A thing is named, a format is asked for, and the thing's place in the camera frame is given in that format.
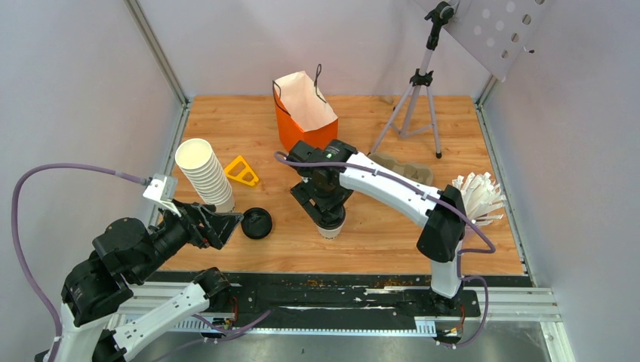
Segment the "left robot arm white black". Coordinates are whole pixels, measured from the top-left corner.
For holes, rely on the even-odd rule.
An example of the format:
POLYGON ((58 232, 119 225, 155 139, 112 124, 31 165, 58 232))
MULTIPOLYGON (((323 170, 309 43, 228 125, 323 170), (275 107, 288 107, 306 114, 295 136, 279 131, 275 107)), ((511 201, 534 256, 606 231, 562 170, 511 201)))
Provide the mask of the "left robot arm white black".
POLYGON ((200 271, 175 296, 137 320, 108 328, 120 306, 186 244, 222 249, 244 219, 215 206, 175 201, 157 226, 135 218, 112 222, 92 244, 94 251, 67 275, 61 291, 62 330, 58 346, 36 361, 130 361, 187 317, 231 302, 230 282, 216 267, 200 271))

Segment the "white paper coffee cup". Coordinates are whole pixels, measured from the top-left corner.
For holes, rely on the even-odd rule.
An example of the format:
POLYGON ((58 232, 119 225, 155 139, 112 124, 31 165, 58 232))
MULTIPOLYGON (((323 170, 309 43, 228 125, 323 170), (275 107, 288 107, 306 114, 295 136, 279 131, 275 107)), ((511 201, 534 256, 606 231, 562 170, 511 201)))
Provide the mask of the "white paper coffee cup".
POLYGON ((318 233, 323 238, 331 240, 335 239, 341 233, 345 221, 345 218, 338 218, 330 221, 319 221, 315 225, 318 233))

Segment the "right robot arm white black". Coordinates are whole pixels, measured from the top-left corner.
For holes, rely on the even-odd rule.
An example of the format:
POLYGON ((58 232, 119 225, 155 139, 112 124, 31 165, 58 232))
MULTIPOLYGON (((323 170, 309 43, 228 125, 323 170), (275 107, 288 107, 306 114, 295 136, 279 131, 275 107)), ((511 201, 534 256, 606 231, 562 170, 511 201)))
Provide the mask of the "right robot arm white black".
POLYGON ((460 307, 457 254, 465 234, 466 210, 458 189, 440 190, 412 181, 340 140, 330 141, 324 149, 299 141, 289 153, 276 152, 275 157, 300 176, 291 194, 324 238, 341 232, 346 221, 344 204, 353 192, 391 207, 421 227, 417 249, 430 261, 432 307, 444 315, 460 307))

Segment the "black coffee cup lid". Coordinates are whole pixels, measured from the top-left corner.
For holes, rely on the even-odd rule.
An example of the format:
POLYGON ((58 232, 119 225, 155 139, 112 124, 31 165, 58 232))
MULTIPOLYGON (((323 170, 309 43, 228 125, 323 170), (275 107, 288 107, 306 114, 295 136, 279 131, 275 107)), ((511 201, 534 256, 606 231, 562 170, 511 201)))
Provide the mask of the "black coffee cup lid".
POLYGON ((273 228, 271 214, 261 207, 252 207, 243 213, 242 232, 247 238, 259 240, 267 237, 273 228))

